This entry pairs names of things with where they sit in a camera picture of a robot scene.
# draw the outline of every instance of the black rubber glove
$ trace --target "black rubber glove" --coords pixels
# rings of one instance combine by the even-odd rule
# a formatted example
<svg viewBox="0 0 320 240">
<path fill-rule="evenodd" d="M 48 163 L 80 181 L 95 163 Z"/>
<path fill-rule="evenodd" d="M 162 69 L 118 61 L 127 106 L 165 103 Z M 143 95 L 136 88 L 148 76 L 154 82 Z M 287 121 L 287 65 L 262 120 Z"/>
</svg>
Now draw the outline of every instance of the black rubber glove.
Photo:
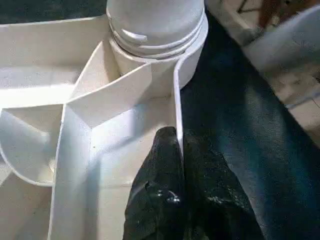
<svg viewBox="0 0 320 240">
<path fill-rule="evenodd" d="M 125 210 L 123 240 L 182 240 L 187 220 L 182 157 L 176 129 L 157 131 Z"/>
<path fill-rule="evenodd" d="M 264 239 L 247 195 L 209 139 L 185 133 L 184 171 L 193 239 Z"/>
</svg>

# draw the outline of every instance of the white plastic divider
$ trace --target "white plastic divider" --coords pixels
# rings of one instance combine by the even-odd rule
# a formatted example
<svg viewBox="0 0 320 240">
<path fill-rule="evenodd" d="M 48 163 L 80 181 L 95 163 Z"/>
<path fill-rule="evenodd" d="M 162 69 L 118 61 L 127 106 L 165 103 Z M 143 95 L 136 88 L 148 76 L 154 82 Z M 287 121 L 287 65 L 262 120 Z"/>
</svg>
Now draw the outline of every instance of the white plastic divider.
<svg viewBox="0 0 320 240">
<path fill-rule="evenodd" d="M 46 240 L 51 188 L 28 184 L 10 173 L 0 184 L 1 240 Z"/>
<path fill-rule="evenodd" d="M 46 105 L 1 110 L 1 155 L 28 183 L 53 184 L 62 109 L 62 105 Z"/>
<path fill-rule="evenodd" d="M 106 15 L 0 25 L 0 108 L 64 104 L 107 26 Z"/>
<path fill-rule="evenodd" d="M 11 71 L 12 67 L 9 67 L 10 70 L 0 67 L 0 88 L 1 85 L 9 87 L 0 90 L 0 94 L 1 91 L 5 93 L 5 97 L 12 94 L 5 102 L 2 101 L 2 95 L 0 95 L 1 105 L 9 106 L 9 108 L 0 110 L 0 153 L 18 177 L 34 185 L 50 187 L 53 185 L 62 104 L 70 97 L 89 93 L 120 77 L 110 43 L 102 41 L 104 38 L 109 39 L 111 34 L 108 18 L 104 15 L 84 20 L 78 19 L 77 21 L 14 24 L 7 27 L 11 37 L 23 36 L 26 34 L 25 30 L 29 30 L 33 36 L 32 40 L 39 45 L 40 42 L 37 41 L 43 38 L 43 40 L 49 41 L 48 48 L 52 45 L 51 47 L 60 47 L 64 51 L 59 51 L 58 54 L 54 53 L 55 55 L 50 57 L 51 52 L 47 49 L 39 56 L 43 58 L 43 63 L 48 65 L 56 64 L 55 61 L 64 61 L 66 66 L 62 68 L 53 66 L 59 74 L 58 72 L 50 72 L 52 66 L 19 66 L 18 70 L 14 66 L 13 68 L 17 71 Z M 83 34 L 86 31 L 93 36 L 86 35 L 84 40 L 76 39 L 76 37 L 84 38 Z M 51 38 L 54 38 L 57 43 L 54 44 Z M 93 50 L 92 46 L 97 42 L 97 47 Z M 29 56 L 23 57 L 25 57 L 24 64 L 28 65 L 38 60 L 38 56 L 35 55 L 38 53 L 38 47 L 30 39 L 26 41 L 26 45 L 29 47 Z M 72 68 L 72 65 L 68 65 L 72 61 L 84 61 L 86 58 L 89 60 L 81 73 L 78 70 L 81 70 L 82 65 L 79 65 L 77 72 L 72 74 L 67 72 Z M 6 64 L 16 64 L 21 60 L 13 58 L 11 63 L 9 61 Z M 13 78 L 3 78 L 7 72 Z M 10 83 L 11 87 L 15 85 L 17 88 L 10 89 L 6 82 Z"/>
<path fill-rule="evenodd" d="M 50 240 L 122 239 L 131 184 L 156 131 L 166 126 L 182 131 L 175 65 L 175 61 L 143 65 L 66 104 Z"/>
</svg>

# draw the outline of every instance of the gloved hand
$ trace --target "gloved hand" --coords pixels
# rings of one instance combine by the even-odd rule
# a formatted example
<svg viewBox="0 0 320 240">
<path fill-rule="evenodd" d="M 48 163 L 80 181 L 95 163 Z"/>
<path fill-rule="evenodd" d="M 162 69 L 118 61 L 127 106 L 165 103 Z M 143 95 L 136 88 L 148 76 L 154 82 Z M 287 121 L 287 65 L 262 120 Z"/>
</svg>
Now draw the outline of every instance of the gloved hand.
<svg viewBox="0 0 320 240">
<path fill-rule="evenodd" d="M 182 155 L 176 129 L 165 127 L 133 181 L 123 240 L 182 240 L 186 221 Z"/>
</svg>

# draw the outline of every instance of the dark fabric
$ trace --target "dark fabric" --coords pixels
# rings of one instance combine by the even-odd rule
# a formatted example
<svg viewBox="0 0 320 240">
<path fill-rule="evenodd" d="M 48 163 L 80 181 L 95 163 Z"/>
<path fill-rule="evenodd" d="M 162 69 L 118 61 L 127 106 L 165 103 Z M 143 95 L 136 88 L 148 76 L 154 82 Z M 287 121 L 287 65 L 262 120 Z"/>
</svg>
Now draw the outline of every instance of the dark fabric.
<svg viewBox="0 0 320 240">
<path fill-rule="evenodd" d="M 1 0 L 0 24 L 100 16 L 106 0 Z"/>
<path fill-rule="evenodd" d="M 184 133 L 184 174 L 191 229 L 209 240 L 263 240 L 247 195 L 211 139 Z M 191 239 L 198 238 L 191 231 Z"/>
<path fill-rule="evenodd" d="M 176 129 L 157 131 L 125 210 L 124 240 L 182 240 L 187 221 L 182 155 Z"/>
<path fill-rule="evenodd" d="M 196 73 L 181 91 L 184 131 L 210 140 L 208 153 L 223 155 L 267 240 L 320 239 L 320 150 L 208 18 Z"/>
</svg>

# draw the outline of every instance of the white plastic compartment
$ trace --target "white plastic compartment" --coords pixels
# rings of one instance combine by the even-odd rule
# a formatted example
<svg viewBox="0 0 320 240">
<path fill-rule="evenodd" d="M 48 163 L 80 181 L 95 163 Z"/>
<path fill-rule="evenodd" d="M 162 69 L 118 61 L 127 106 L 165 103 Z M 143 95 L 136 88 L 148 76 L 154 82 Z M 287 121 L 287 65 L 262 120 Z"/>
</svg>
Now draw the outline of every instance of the white plastic compartment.
<svg viewBox="0 0 320 240">
<path fill-rule="evenodd" d="M 12 172 L 0 180 L 1 240 L 47 240 L 51 188 L 28 184 Z"/>
<path fill-rule="evenodd" d="M 64 104 L 108 30 L 106 15 L 0 25 L 0 108 Z"/>
<path fill-rule="evenodd" d="M 156 131 L 182 142 L 175 61 L 143 65 L 64 109 L 50 240 L 120 240 L 131 184 Z"/>
<path fill-rule="evenodd" d="M 66 89 L 64 85 L 58 84 L 57 86 L 50 86 L 47 89 L 48 91 L 44 91 L 43 93 L 41 92 L 43 88 L 36 86 L 33 89 L 35 91 L 33 99 L 30 99 L 30 96 L 24 96 L 26 99 L 20 96 L 16 102 L 11 101 L 9 104 L 20 107 L 10 107 L 0 110 L 0 153 L 5 162 L 12 168 L 13 172 L 28 183 L 39 186 L 52 186 L 54 179 L 56 148 L 63 105 L 39 104 L 54 103 L 56 100 L 65 103 L 70 97 L 83 95 L 119 78 L 118 66 L 109 41 L 101 41 L 98 43 L 91 57 L 88 57 L 82 73 L 77 74 L 77 76 L 78 75 L 80 76 L 75 84 L 69 85 L 69 83 L 67 83 L 67 95 L 64 91 Z M 55 80 L 62 81 L 63 77 L 66 77 L 66 75 L 62 74 Z M 4 83 L 4 81 L 4 79 L 0 79 L 0 84 Z M 37 81 L 40 81 L 40 79 L 30 79 L 30 83 L 32 84 L 36 84 Z M 41 81 L 41 84 L 46 84 L 47 79 L 41 79 Z M 20 92 L 27 91 L 31 93 L 31 91 L 33 91 L 32 87 L 23 85 L 20 85 L 20 87 Z M 44 99 L 44 96 L 38 93 L 48 94 L 48 96 Z"/>
</svg>

